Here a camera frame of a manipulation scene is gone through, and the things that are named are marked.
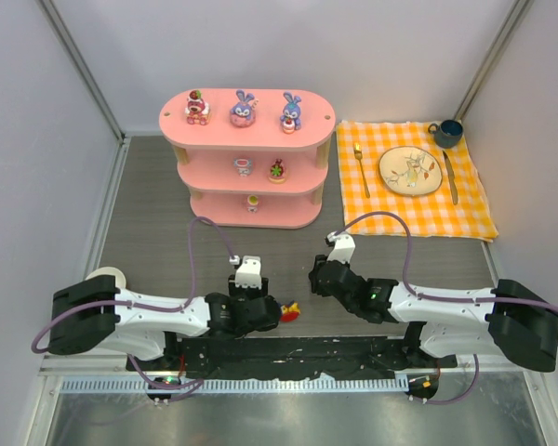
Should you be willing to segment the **red yellow bird toy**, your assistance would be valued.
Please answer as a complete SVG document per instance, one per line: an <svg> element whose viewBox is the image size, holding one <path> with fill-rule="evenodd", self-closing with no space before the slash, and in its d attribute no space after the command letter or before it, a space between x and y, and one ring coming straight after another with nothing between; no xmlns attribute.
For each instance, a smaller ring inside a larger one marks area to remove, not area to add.
<svg viewBox="0 0 558 446"><path fill-rule="evenodd" d="M299 304L295 301L290 302L289 304L282 305L280 309L281 309L280 322L284 322L284 323L288 323L296 320L301 314Z"/></svg>

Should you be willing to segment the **pink bear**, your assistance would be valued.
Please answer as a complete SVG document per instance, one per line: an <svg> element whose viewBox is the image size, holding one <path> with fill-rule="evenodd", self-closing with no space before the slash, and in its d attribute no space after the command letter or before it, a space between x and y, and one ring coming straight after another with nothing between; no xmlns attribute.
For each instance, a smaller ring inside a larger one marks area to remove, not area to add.
<svg viewBox="0 0 558 446"><path fill-rule="evenodd" d="M268 179L274 184L282 184L286 181L287 172L282 159L278 158L274 161L269 169Z"/></svg>
<svg viewBox="0 0 558 446"><path fill-rule="evenodd" d="M189 93L184 112L189 125L207 125L211 117L210 105L198 89Z"/></svg>

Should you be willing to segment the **purple bunny with cake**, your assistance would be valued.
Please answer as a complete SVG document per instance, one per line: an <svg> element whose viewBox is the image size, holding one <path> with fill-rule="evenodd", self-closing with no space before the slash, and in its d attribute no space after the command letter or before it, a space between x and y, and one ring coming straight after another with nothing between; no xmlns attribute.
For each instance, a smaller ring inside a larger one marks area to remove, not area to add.
<svg viewBox="0 0 558 446"><path fill-rule="evenodd" d="M301 129L301 97L289 91L283 94L286 105L280 117L281 127L286 134L292 134Z"/></svg>

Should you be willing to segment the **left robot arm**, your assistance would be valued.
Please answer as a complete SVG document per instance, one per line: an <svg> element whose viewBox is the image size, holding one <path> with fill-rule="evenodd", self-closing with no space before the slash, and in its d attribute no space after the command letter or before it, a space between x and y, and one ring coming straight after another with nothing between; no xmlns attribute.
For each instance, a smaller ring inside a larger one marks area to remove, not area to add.
<svg viewBox="0 0 558 446"><path fill-rule="evenodd" d="M54 294L47 351L69 356L93 348L130 354L141 361L163 357L171 334L234 339L276 328L280 305L268 287L230 287L228 295L193 299L145 295L118 287L112 275L100 275Z"/></svg>

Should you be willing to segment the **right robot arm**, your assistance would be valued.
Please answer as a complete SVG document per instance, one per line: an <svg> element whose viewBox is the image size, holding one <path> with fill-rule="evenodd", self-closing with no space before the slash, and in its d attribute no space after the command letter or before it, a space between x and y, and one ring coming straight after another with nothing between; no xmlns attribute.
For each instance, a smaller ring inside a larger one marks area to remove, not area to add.
<svg viewBox="0 0 558 446"><path fill-rule="evenodd" d="M370 323L403 322L413 352L434 359L495 355L528 370L556 368L558 311L517 281L494 288L446 290L406 287L393 279L365 279L349 264L324 255L309 274L312 292L332 296Z"/></svg>

